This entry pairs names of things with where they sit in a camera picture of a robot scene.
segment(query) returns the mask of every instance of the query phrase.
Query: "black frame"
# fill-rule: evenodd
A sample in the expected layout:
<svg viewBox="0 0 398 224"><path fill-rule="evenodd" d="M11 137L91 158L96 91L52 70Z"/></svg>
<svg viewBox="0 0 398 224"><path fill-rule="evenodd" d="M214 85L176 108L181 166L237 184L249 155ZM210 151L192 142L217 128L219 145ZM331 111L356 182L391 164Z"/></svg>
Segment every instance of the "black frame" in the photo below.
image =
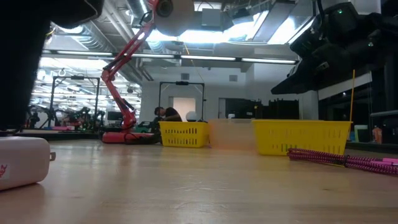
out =
<svg viewBox="0 0 398 224"><path fill-rule="evenodd" d="M67 78L70 78L71 80L84 80L84 79L90 79L90 80L97 80L97 91L96 91L96 96L95 96L95 110L94 110L94 114L97 113L97 108L98 108L98 95L100 93L100 78L98 77L81 77L81 76L65 76L65 77L61 77L61 76L54 76L52 77L52 89L51 89L51 100L50 100L50 110L53 110L53 103L54 103L54 91L55 91L55 87L57 87L59 84L56 84L55 81L58 78L61 78L62 81L64 81Z"/></svg>
<svg viewBox="0 0 398 224"><path fill-rule="evenodd" d="M204 83L190 83L190 82L160 82L159 84L159 107L160 107L160 99L162 97L162 85L163 84L176 84L176 85L201 85L202 93L201 93L201 118L200 120L203 121L203 112L205 110L205 84Z"/></svg>

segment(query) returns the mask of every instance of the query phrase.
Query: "white spool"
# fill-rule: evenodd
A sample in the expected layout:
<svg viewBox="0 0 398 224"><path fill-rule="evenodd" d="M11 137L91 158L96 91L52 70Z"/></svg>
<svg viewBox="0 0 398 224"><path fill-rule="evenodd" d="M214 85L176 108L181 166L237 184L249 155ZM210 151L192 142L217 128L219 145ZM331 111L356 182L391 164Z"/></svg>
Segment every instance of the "white spool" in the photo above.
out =
<svg viewBox="0 0 398 224"><path fill-rule="evenodd" d="M169 1L171 1L173 7L171 14L164 17L154 10L154 21L156 29L159 32L164 35L176 37L183 34L191 25L195 6L191 0Z"/></svg>

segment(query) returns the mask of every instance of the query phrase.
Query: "person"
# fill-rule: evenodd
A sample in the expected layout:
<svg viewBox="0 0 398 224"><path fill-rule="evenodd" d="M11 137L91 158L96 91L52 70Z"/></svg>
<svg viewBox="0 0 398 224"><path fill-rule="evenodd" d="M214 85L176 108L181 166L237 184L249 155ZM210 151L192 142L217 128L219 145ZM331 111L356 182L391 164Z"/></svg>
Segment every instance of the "person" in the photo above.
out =
<svg viewBox="0 0 398 224"><path fill-rule="evenodd" d="M37 112L33 113L29 120L29 128L35 128L36 123L40 121L39 114Z"/></svg>
<svg viewBox="0 0 398 224"><path fill-rule="evenodd" d="M172 107L164 109L161 106L155 108L156 116L164 116L165 121L182 121L180 114Z"/></svg>

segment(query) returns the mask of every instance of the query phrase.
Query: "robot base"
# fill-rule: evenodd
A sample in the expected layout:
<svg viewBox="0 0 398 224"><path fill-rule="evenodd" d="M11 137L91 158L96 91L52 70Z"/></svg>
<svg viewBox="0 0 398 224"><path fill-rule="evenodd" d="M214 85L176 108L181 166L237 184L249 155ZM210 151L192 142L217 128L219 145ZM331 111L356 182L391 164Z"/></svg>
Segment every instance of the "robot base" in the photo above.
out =
<svg viewBox="0 0 398 224"><path fill-rule="evenodd" d="M120 144L134 144L139 142L143 139L150 139L153 134L148 133L117 133L117 132L107 132L104 133L102 136L103 143L120 143Z"/></svg>

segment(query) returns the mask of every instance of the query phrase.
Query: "plastic basket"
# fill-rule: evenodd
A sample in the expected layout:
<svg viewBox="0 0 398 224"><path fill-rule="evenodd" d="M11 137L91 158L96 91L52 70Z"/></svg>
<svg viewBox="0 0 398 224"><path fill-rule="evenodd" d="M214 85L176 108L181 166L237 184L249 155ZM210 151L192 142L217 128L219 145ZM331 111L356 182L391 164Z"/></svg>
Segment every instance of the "plastic basket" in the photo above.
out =
<svg viewBox="0 0 398 224"><path fill-rule="evenodd" d="M202 122L161 121L163 146L203 147L208 144L208 124Z"/></svg>
<svg viewBox="0 0 398 224"><path fill-rule="evenodd" d="M288 149L311 149L343 155L349 121L252 121L262 155L285 156Z"/></svg>

